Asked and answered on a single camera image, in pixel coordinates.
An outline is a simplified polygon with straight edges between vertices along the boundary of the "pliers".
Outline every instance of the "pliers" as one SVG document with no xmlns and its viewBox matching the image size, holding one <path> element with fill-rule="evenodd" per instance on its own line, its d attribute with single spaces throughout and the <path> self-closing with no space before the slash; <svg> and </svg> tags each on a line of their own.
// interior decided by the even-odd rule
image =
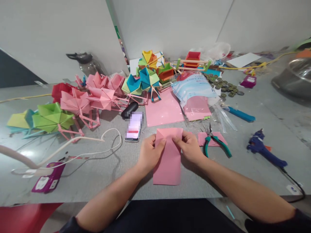
<svg viewBox="0 0 311 233">
<path fill-rule="evenodd" d="M 208 130 L 205 125 L 203 125 L 206 133 L 207 133 L 207 137 L 205 138 L 205 143 L 204 143 L 204 146 L 203 146 L 203 154 L 208 157 L 208 153 L 207 153 L 207 148 L 208 148 L 208 144 L 210 143 L 211 139 L 213 139 L 215 142 L 217 142 L 220 147 L 225 151 L 226 155 L 231 158 L 232 157 L 232 154 L 229 150 L 229 148 L 227 147 L 226 144 L 224 144 L 220 139 L 218 139 L 217 136 L 214 136 L 213 135 L 213 130 L 211 128 L 211 123 L 210 123 L 210 130 Z"/>
</svg>

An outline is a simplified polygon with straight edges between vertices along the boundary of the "white cable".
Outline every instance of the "white cable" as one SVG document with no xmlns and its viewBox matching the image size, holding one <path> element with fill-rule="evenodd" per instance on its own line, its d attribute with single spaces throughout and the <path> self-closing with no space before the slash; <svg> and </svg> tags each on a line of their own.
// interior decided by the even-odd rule
<svg viewBox="0 0 311 233">
<path fill-rule="evenodd" d="M 120 137 L 120 141 L 119 141 L 118 145 L 116 145 L 116 146 L 114 146 L 114 147 L 112 147 L 112 148 L 110 148 L 110 149 L 108 149 L 108 150 L 101 151 L 101 152 L 93 152 L 93 153 L 84 153 L 84 154 L 80 154 L 80 155 L 78 155 L 78 156 L 76 156 L 76 157 L 74 157 L 74 158 L 72 158 L 72 159 L 70 159 L 70 160 L 68 160 L 68 161 L 66 161 L 66 162 L 64 162 L 64 163 L 62 163 L 62 164 L 56 165 L 56 166 L 54 166 L 54 167 L 49 167 L 49 168 L 41 167 L 41 166 L 44 165 L 47 161 L 49 161 L 52 157 L 54 157 L 58 152 L 60 152 L 62 149 L 64 149 L 66 146 L 68 146 L 72 141 L 75 141 L 75 140 L 77 140 L 77 139 L 87 139 L 87 140 L 94 140 L 94 141 L 101 141 L 101 142 L 104 142 L 104 139 L 103 139 L 104 135 L 105 135 L 107 132 L 109 132 L 110 130 L 113 130 L 113 129 L 115 129 L 115 130 L 118 132 L 119 137 Z M 61 146 L 58 150 L 56 150 L 54 153 L 52 153 L 47 159 L 45 159 L 44 161 L 42 161 L 41 163 L 39 163 L 39 164 L 38 164 L 38 169 L 51 169 L 51 168 L 56 168 L 56 167 L 60 167 L 60 166 L 62 166 L 62 165 L 64 165 L 64 164 L 66 164 L 66 163 L 68 163 L 68 162 L 71 162 L 72 160 L 74 160 L 74 159 L 76 159 L 76 158 L 78 158 L 78 157 L 80 157 L 80 156 L 83 156 L 83 155 L 93 155 L 93 154 L 105 153 L 105 152 L 108 152 L 108 151 L 113 150 L 113 149 L 115 149 L 116 147 L 118 147 L 118 146 L 121 144 L 121 142 L 122 142 L 121 134 L 120 134 L 119 130 L 117 130 L 116 128 L 111 128 L 111 129 L 106 130 L 106 131 L 101 135 L 101 138 L 100 138 L 100 139 L 88 138 L 88 137 L 76 137 L 76 138 L 72 138 L 71 140 L 69 140 L 68 142 L 66 142 L 63 146 Z M 24 170 L 24 169 L 28 169 L 28 168 L 17 168 L 17 169 L 13 169 L 13 170 L 11 171 L 11 173 L 14 174 L 14 175 L 33 175 L 33 174 L 34 174 L 34 172 L 25 172 L 25 173 L 17 173 L 17 172 L 15 172 L 15 171 L 17 171 L 17 170 Z"/>
</svg>

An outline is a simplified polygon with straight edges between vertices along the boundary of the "phone screen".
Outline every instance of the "phone screen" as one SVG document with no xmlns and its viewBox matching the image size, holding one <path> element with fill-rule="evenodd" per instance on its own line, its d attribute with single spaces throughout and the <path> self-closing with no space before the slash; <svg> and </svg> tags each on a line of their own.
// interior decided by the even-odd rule
<svg viewBox="0 0 311 233">
<path fill-rule="evenodd" d="M 139 141 L 140 130 L 143 122 L 142 112 L 133 112 L 130 117 L 129 126 L 126 131 L 126 141 Z"/>
</svg>

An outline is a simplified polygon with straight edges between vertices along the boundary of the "hot glue gun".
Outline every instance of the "hot glue gun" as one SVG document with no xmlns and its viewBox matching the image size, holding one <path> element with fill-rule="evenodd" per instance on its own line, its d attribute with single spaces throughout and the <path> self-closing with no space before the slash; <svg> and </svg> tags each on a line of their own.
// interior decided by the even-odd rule
<svg viewBox="0 0 311 233">
<path fill-rule="evenodd" d="M 275 155 L 273 155 L 263 144 L 263 139 L 265 135 L 263 134 L 263 130 L 257 131 L 249 140 L 249 145 L 246 147 L 253 153 L 260 153 L 263 157 L 269 160 L 272 164 L 277 167 L 283 168 L 287 166 L 287 162 L 284 160 L 280 160 Z"/>
</svg>

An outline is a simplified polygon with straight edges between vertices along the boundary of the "red chair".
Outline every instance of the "red chair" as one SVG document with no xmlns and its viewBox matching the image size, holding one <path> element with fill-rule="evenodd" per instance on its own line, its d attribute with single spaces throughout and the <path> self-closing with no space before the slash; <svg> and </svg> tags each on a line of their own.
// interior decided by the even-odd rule
<svg viewBox="0 0 311 233">
<path fill-rule="evenodd" d="M 40 233 L 46 220 L 62 203 L 0 207 L 1 233 Z"/>
</svg>

